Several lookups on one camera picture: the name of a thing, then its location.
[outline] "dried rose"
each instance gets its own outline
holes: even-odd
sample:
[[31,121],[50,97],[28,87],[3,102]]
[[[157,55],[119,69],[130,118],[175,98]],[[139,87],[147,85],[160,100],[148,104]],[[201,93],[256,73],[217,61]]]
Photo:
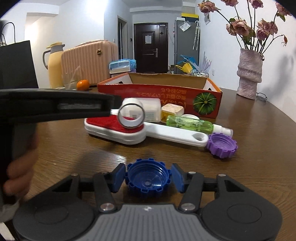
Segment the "dried rose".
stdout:
[[257,39],[263,41],[264,39],[266,39],[266,38],[268,37],[268,33],[266,33],[266,32],[264,31],[264,29],[262,29],[262,28],[258,28],[258,30],[257,30],[257,34],[256,34],[256,37],[257,37]]
[[250,27],[247,25],[245,20],[242,20],[242,19],[235,20],[232,23],[232,26],[237,34],[242,35],[242,36],[249,35]]
[[259,7],[263,7],[263,2],[261,0],[249,0],[249,2],[252,4],[252,7],[255,9]]
[[209,13],[218,10],[218,8],[215,7],[215,4],[210,1],[203,1],[202,3],[199,3],[198,6],[202,13]]
[[230,24],[226,24],[226,30],[229,32],[230,35],[236,36],[235,30]]
[[270,30],[270,34],[271,35],[274,35],[274,34],[277,34],[277,32],[278,32],[278,27],[277,27],[277,25],[276,25],[276,23],[274,23],[273,21],[271,21],[270,22],[270,25],[271,25],[271,30]]
[[282,15],[282,16],[287,16],[287,15],[292,16],[292,14],[287,9],[285,9],[281,4],[279,4],[278,2],[276,3],[276,8],[278,9],[280,15]]
[[258,28],[263,29],[267,33],[267,35],[269,35],[271,31],[271,23],[266,22],[264,19],[262,19],[258,22]]
[[231,6],[231,7],[234,7],[239,3],[237,0],[221,0],[221,1],[225,2],[227,6]]
[[282,42],[282,44],[284,44],[284,46],[287,46],[288,43],[288,39],[287,37],[284,35],[284,41]]

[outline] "pink suitcase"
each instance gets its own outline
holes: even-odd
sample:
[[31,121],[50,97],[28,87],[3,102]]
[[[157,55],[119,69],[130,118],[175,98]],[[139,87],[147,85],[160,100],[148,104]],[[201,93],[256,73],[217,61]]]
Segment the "pink suitcase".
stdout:
[[109,63],[118,60],[118,48],[107,40],[95,40],[80,44],[62,54],[62,73],[73,73],[80,66],[81,79],[96,85],[111,78]]

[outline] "dark brown door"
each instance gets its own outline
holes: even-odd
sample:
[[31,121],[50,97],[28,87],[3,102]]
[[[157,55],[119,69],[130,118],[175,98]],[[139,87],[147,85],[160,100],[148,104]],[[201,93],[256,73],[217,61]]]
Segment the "dark brown door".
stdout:
[[168,23],[137,23],[134,35],[137,72],[167,73]]

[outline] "ceramic vase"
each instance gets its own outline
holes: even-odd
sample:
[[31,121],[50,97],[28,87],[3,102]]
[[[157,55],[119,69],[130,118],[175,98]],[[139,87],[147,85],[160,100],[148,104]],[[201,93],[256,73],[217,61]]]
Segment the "ceramic vase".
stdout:
[[237,75],[239,87],[237,94],[254,100],[257,84],[262,82],[263,55],[254,50],[241,49]]

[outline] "cardboard box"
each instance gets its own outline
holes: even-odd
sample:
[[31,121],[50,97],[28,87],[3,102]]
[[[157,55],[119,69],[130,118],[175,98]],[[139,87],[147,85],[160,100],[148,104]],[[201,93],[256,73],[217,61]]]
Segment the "cardboard box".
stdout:
[[178,74],[124,73],[97,85],[100,93],[124,98],[158,98],[161,105],[181,105],[185,114],[218,115],[222,91],[209,78]]

